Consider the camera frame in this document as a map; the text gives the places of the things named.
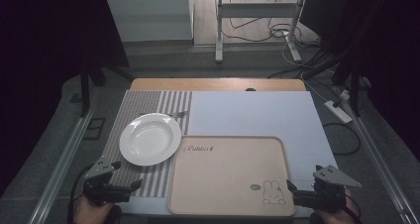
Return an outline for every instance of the gray carpet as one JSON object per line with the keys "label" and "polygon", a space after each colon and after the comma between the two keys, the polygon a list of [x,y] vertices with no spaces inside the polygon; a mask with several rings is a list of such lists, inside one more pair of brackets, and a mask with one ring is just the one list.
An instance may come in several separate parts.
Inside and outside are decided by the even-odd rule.
{"label": "gray carpet", "polygon": [[[294,68],[282,56],[282,46],[230,47],[225,49],[223,63],[214,62],[212,48],[174,48],[159,47],[128,48],[130,68],[123,70],[134,77],[260,77],[281,70]],[[301,50],[303,60],[310,59],[317,49]],[[74,157],[74,162],[66,175],[58,196],[53,204],[47,223],[65,223],[66,206],[72,183],[76,174],[86,165],[96,161],[106,144],[113,122],[116,118],[124,93],[130,82],[114,72],[103,68],[107,83],[102,87],[98,106],[93,118],[105,118],[104,128],[98,140],[82,140]],[[296,72],[284,74],[292,77]],[[325,71],[308,83],[325,99],[336,99],[331,88],[331,75]],[[80,103],[74,94],[80,92],[79,78],[75,77],[63,85],[62,98],[52,120],[39,140],[37,147],[28,158],[12,184],[0,200],[0,220],[2,223],[28,222],[39,197],[44,191],[55,164],[70,136],[81,111]],[[315,106],[323,124],[339,122],[323,105],[324,98],[312,93]],[[420,210],[420,164],[410,151],[383,120],[368,101],[365,92],[360,93],[362,117],[380,145],[378,148],[403,187],[417,213]],[[357,144],[355,135],[342,127],[325,128],[333,152],[346,151]],[[88,131],[86,137],[95,136]],[[336,156],[339,168],[359,181],[364,187],[352,189],[353,197],[359,204],[364,223],[402,223],[392,201],[374,166],[365,151],[364,145],[353,155]],[[121,223],[146,223],[145,217],[124,216]],[[308,223],[298,220],[295,223]]]}

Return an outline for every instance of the striped placemat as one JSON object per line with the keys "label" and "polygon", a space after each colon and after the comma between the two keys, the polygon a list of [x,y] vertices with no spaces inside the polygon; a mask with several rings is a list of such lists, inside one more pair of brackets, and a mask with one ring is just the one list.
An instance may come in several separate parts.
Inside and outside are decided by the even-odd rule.
{"label": "striped placemat", "polygon": [[[172,169],[172,157],[150,167],[139,167],[127,162],[120,153],[119,142],[123,130],[141,113],[173,113],[189,111],[192,92],[190,91],[127,91],[120,111],[105,146],[103,156],[112,163],[121,162],[121,168],[114,171],[110,183],[130,186],[131,182],[143,179],[142,187],[133,196],[166,197],[168,179]],[[175,119],[182,134],[188,131],[188,118]]]}

